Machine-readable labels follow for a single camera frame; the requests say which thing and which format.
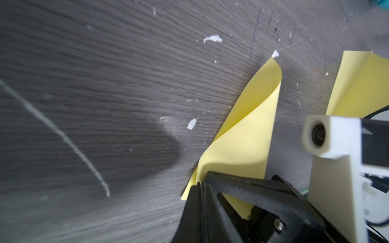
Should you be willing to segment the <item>yellow square paper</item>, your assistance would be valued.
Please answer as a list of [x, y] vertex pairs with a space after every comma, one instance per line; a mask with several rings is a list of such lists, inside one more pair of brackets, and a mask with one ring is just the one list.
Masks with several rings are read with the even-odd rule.
[[326, 115], [376, 118], [389, 112], [389, 61], [372, 52], [344, 51]]

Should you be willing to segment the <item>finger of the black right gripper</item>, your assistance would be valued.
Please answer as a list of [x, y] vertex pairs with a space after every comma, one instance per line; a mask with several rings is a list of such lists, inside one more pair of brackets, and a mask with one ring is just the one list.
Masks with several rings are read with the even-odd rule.
[[247, 179], [209, 172], [205, 185], [216, 197], [232, 243], [325, 243], [325, 221], [280, 177]]

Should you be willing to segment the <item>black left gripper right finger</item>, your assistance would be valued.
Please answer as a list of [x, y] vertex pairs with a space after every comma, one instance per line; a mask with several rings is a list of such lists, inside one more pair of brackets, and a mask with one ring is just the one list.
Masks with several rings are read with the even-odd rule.
[[223, 222], [219, 201], [208, 184], [201, 184], [201, 242], [232, 243]]

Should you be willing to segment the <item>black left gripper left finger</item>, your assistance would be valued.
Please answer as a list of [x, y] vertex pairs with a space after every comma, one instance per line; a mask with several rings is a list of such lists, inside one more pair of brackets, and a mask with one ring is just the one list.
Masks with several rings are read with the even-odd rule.
[[201, 187], [192, 186], [185, 203], [178, 229], [172, 243], [200, 243], [201, 236]]

